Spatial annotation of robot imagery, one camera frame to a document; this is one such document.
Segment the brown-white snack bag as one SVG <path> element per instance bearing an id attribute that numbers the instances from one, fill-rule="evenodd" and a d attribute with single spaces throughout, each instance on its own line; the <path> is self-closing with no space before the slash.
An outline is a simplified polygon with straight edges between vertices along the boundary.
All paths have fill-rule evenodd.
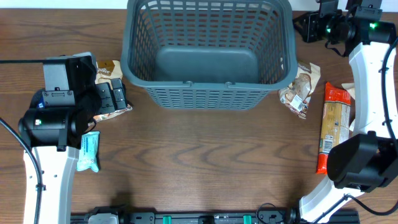
<path id="1" fill-rule="evenodd" d="M 307 118 L 308 105 L 321 77 L 318 65 L 298 61 L 298 70 L 294 81 L 288 87 L 279 90 L 280 102 L 301 119 Z"/>
<path id="2" fill-rule="evenodd" d="M 111 84 L 111 79 L 114 78 L 123 78 L 123 73 L 121 71 L 121 65 L 120 62 L 117 60 L 104 60 L 104 61 L 97 61 L 97 67 L 98 71 L 96 74 L 96 84 L 100 83 L 109 83 L 111 89 L 113 89 L 113 86 Z M 125 112 L 131 111 L 132 106 L 128 103 L 127 108 L 121 109 L 121 110 L 116 110 L 115 112 L 112 113 L 107 113 L 107 114 L 101 114 L 101 115 L 96 115 L 94 117 L 96 122 L 100 122 L 102 120 L 107 120 L 107 119 L 112 119 L 115 118 Z"/>

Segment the teal wet wipes pack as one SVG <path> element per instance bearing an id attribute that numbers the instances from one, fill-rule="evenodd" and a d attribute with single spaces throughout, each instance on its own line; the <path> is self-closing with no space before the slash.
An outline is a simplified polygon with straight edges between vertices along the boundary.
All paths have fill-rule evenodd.
<path id="1" fill-rule="evenodd" d="M 76 170 L 78 172 L 87 169 L 91 169 L 93 172 L 98 172 L 100 170 L 97 162 L 99 140 L 99 131 L 91 131 L 82 136 L 79 159 L 76 165 Z"/>

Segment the orange pasta package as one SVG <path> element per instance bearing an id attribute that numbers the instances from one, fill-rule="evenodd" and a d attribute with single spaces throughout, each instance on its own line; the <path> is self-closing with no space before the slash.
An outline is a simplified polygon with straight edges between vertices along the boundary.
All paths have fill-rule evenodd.
<path id="1" fill-rule="evenodd" d="M 331 149 L 349 138 L 351 96 L 343 89 L 325 84 L 322 126 L 316 174 L 327 174 L 327 159 Z"/>

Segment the Kleenex tissue multipack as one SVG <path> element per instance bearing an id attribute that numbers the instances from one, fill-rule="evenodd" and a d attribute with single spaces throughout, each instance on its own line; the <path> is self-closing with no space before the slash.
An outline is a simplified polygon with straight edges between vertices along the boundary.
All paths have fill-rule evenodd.
<path id="1" fill-rule="evenodd" d="M 44 98 L 41 97 L 39 102 L 37 103 L 36 108 L 45 108 L 45 102 L 44 102 Z"/>

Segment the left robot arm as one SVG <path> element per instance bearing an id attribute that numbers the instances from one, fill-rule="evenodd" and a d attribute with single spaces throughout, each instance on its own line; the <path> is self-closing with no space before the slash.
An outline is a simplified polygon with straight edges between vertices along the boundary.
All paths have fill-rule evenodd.
<path id="1" fill-rule="evenodd" d="M 69 223 L 82 136 L 96 115 L 127 108 L 118 78 L 96 83 L 95 56 L 84 52 L 41 60 L 45 87 L 19 120 L 27 144 L 24 223 Z"/>

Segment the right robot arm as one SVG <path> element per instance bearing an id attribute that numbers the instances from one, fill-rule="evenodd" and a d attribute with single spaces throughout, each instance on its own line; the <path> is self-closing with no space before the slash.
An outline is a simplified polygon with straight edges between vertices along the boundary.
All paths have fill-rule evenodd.
<path id="1" fill-rule="evenodd" d="M 345 10 L 338 9 L 338 0 L 319 5 L 295 18 L 294 28 L 307 43 L 345 45 L 354 76 L 355 123 L 352 137 L 329 152 L 326 177 L 287 210 L 285 223 L 327 223 L 345 203 L 397 177 L 396 26 L 381 21 L 380 1 L 348 1 Z"/>

